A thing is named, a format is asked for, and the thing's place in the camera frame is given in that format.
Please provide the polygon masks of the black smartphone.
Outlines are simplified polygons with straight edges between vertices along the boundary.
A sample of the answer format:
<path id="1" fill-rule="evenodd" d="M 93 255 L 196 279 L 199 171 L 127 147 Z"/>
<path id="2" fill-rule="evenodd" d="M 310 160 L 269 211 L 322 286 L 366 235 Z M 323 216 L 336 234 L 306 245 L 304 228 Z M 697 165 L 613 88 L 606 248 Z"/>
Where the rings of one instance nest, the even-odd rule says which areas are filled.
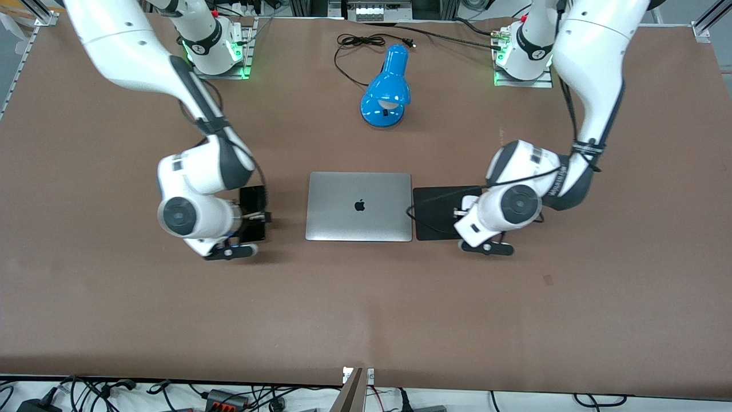
<path id="1" fill-rule="evenodd" d="M 266 225 L 254 223 L 254 214 L 266 211 L 266 190 L 263 185 L 240 188 L 241 227 L 236 232 L 238 242 L 253 243 L 266 238 Z"/>

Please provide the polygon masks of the black mouse pad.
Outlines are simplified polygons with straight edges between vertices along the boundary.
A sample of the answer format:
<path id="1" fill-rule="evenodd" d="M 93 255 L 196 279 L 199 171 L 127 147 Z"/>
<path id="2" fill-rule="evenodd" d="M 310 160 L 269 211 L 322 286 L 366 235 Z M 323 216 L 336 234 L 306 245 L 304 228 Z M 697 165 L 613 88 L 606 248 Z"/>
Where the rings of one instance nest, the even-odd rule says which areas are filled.
<path id="1" fill-rule="evenodd" d="M 455 209 L 464 209 L 465 196 L 480 196 L 480 186 L 431 186 L 412 190 L 416 239 L 418 241 L 460 240 L 455 230 Z"/>

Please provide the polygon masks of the silver closed laptop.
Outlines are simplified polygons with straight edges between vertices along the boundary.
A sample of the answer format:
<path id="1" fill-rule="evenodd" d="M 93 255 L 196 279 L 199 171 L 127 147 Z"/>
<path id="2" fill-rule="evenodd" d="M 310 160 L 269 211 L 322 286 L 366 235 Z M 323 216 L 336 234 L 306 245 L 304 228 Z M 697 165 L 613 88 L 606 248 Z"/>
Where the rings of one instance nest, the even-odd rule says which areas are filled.
<path id="1" fill-rule="evenodd" d="M 309 175 L 304 237 L 309 241 L 409 242 L 412 177 L 406 173 Z"/>

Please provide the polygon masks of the blue desk lamp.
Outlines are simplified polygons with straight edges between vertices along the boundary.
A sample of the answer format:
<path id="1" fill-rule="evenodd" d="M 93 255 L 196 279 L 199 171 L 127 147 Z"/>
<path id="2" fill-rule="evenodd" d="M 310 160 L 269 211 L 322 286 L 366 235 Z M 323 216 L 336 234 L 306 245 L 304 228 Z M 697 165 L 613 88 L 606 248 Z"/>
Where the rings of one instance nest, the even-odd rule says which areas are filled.
<path id="1" fill-rule="evenodd" d="M 359 109 L 366 123 L 390 128 L 403 119 L 411 103 L 411 91 L 405 79 L 409 52 L 405 45 L 390 45 L 381 72 L 369 83 Z"/>

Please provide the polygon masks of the grey box orange connectors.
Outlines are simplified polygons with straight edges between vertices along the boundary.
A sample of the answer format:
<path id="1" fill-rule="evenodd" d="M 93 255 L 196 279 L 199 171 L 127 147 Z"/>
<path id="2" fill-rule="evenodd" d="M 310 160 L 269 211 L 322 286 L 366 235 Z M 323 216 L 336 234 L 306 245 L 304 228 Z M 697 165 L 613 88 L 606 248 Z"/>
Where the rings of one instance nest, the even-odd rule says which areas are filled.
<path id="1" fill-rule="evenodd" d="M 222 390 L 206 392 L 204 412 L 245 412 L 249 405 L 248 397 Z"/>

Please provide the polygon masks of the white power strip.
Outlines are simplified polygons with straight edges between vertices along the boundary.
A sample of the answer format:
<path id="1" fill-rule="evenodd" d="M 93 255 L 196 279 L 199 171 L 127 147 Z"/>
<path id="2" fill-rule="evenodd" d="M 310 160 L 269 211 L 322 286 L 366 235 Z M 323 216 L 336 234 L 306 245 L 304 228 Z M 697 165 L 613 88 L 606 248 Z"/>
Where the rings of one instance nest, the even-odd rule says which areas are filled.
<path id="1" fill-rule="evenodd" d="M 404 6 L 399 2 L 350 2 L 348 18 L 356 22 L 396 22 Z"/>

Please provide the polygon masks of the black power adapter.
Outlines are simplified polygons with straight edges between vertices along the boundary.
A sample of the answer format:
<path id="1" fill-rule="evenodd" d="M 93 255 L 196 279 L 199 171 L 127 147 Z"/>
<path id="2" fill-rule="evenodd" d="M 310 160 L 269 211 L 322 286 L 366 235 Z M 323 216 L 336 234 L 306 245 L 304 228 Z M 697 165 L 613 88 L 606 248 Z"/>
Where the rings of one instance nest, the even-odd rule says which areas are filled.
<path id="1" fill-rule="evenodd" d="M 27 399 L 21 402 L 16 412 L 63 412 L 63 410 L 41 399 Z"/>

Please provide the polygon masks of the aluminium right arm base plate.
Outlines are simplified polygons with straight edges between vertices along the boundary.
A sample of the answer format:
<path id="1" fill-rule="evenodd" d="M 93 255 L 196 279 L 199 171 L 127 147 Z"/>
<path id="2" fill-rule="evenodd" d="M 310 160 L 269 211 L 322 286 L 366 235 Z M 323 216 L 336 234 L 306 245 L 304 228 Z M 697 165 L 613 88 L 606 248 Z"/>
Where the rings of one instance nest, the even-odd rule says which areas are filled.
<path id="1" fill-rule="evenodd" d="M 253 63 L 254 39 L 258 20 L 253 26 L 241 26 L 223 16 L 217 20 L 222 24 L 220 41 L 209 50 L 207 55 L 193 54 L 186 47 L 186 57 L 197 76 L 206 79 L 248 79 Z"/>

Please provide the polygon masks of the grey angled bracket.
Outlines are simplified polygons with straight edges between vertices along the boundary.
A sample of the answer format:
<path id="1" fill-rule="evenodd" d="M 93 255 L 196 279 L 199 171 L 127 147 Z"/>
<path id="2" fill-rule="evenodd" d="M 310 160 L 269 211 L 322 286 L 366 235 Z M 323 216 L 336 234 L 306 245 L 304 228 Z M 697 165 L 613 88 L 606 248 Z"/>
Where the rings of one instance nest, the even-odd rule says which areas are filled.
<path id="1" fill-rule="evenodd" d="M 366 394 L 374 385 L 374 375 L 371 367 L 344 367 L 343 386 L 329 412 L 365 412 Z"/>

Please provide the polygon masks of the aluminium left arm base plate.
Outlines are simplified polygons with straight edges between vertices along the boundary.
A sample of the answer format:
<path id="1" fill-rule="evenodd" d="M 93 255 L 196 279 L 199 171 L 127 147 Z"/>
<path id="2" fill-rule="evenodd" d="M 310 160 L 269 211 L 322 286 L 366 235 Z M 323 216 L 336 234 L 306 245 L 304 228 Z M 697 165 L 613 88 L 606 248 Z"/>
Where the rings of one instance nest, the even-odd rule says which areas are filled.
<path id="1" fill-rule="evenodd" d="M 515 21 L 501 28 L 491 40 L 495 86 L 551 88 L 552 45 L 539 46 L 523 39 L 523 23 Z"/>

